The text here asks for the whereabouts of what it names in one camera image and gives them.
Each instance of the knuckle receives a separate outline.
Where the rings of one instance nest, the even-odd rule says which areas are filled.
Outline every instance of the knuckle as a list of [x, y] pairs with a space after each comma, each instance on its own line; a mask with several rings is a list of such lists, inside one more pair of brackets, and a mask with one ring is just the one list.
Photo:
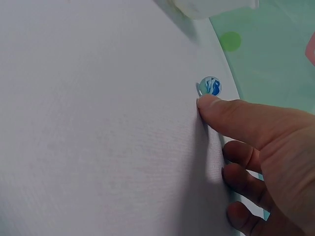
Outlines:
[[241, 112], [243, 105], [245, 104], [242, 100], [233, 100], [226, 103], [221, 109], [221, 115], [224, 118], [231, 118], [235, 114]]

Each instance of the green dot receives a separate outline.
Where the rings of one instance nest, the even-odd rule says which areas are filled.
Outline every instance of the green dot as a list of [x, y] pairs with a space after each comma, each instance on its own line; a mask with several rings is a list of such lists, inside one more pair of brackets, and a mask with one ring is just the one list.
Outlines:
[[237, 32], [227, 32], [220, 38], [220, 44], [224, 51], [233, 52], [241, 46], [241, 36]]

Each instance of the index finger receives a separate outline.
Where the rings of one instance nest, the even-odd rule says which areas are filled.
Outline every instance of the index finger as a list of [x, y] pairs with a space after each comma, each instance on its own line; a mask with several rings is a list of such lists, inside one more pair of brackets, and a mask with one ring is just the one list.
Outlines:
[[313, 115], [295, 109], [224, 101], [212, 95], [198, 100], [202, 118], [216, 131], [261, 150], [273, 140], [315, 123]]

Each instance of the fingernail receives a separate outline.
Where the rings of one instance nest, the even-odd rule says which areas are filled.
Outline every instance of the fingernail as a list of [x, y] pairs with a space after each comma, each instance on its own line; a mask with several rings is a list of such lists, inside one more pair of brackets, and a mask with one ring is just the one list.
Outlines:
[[218, 97], [206, 94], [198, 99], [197, 105], [199, 109], [208, 109], [217, 101], [220, 101]]

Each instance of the green surface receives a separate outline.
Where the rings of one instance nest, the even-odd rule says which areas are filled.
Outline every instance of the green surface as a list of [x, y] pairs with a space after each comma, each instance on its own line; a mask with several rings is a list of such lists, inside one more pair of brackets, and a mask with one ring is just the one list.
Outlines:
[[315, 0], [260, 0], [210, 20], [242, 99], [315, 114], [315, 66], [305, 56]]
[[224, 51], [234, 52], [241, 46], [241, 36], [237, 32], [227, 32], [220, 37], [220, 44]]

